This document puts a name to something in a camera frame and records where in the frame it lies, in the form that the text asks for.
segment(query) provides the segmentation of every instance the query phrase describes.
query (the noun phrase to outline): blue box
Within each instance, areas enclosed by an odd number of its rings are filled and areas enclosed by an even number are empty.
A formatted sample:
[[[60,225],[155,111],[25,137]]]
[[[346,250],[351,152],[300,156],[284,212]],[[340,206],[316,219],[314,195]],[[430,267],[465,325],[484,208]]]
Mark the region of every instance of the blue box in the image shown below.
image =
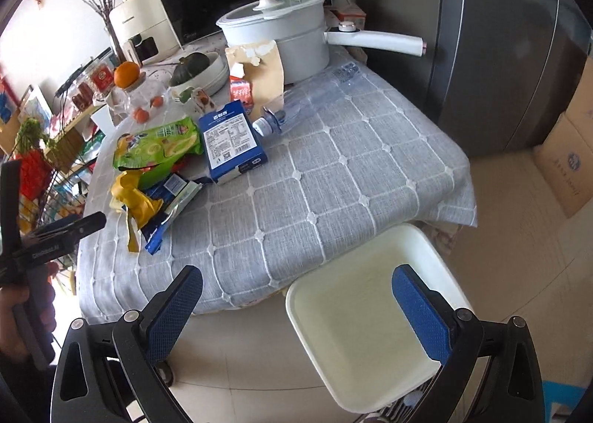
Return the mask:
[[[268,162],[240,100],[227,103],[198,120],[210,178],[224,184]]]

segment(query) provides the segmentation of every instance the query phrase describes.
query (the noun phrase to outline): white pot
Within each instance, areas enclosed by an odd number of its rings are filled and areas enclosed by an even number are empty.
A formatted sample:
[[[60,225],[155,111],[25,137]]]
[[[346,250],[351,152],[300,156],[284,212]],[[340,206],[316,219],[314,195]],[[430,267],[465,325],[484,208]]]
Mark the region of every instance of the white pot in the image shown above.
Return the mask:
[[[325,32],[325,0],[258,0],[233,10],[216,24],[230,47],[276,40],[284,69],[284,83],[294,83],[321,72],[329,63],[328,44],[378,48],[421,56],[422,39],[360,31],[351,22]]]

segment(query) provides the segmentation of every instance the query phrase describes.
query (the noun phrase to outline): hand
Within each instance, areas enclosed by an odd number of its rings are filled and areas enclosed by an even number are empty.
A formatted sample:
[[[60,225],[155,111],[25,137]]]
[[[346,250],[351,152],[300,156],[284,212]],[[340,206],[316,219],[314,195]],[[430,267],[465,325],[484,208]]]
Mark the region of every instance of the hand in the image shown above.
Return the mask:
[[[48,273],[55,274],[56,263],[47,265]],[[56,296],[52,285],[46,285],[46,305],[39,317],[45,329],[52,333],[56,329],[55,309],[52,302]],[[10,285],[0,288],[0,352],[13,363],[23,363],[29,357],[29,350],[21,338],[14,320],[13,307],[29,299],[29,288]]]

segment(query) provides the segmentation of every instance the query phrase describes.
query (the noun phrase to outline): tile floor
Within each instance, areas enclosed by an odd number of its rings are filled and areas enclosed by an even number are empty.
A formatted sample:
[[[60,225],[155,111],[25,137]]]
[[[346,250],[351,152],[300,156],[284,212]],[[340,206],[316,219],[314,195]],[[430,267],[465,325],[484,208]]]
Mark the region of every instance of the tile floor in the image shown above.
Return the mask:
[[[477,159],[472,175],[479,226],[462,229],[447,263],[480,318],[525,317],[545,379],[586,386],[593,374],[593,201],[567,220],[527,151]],[[173,393],[195,423],[357,418],[325,389],[282,295],[192,317],[170,363]],[[484,364],[451,421],[462,421]]]

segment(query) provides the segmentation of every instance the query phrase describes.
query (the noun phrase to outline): table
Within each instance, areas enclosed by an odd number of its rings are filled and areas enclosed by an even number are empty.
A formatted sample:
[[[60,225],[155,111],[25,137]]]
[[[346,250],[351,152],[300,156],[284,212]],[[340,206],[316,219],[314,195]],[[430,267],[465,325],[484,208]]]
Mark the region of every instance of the table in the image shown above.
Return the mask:
[[[333,66],[351,60],[332,49]],[[187,264],[202,271],[195,312],[206,313],[260,301],[404,221],[476,225],[467,157],[397,90],[360,67],[364,80],[356,89],[333,86],[331,106],[266,140],[266,165],[198,193],[155,256],[128,253],[125,217],[109,210],[115,141],[142,128],[122,122],[103,144],[85,209],[107,215],[105,229],[79,245],[78,294],[88,321],[143,308]],[[182,116],[167,106],[147,126]],[[206,169],[202,159],[186,175]]]

